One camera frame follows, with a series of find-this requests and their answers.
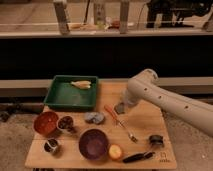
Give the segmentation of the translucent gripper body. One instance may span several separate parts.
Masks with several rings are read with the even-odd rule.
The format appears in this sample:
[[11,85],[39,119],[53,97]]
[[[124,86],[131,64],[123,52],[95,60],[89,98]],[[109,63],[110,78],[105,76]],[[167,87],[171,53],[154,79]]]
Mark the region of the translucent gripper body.
[[125,106],[134,107],[138,104],[138,99],[131,92],[125,90],[122,94],[122,102]]

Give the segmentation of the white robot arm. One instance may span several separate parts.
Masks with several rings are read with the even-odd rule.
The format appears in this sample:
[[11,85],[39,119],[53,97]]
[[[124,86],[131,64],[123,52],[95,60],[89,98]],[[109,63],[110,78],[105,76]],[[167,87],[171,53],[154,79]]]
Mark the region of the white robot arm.
[[213,137],[213,105],[158,87],[158,75],[145,69],[127,81],[123,102],[128,107],[146,100]]

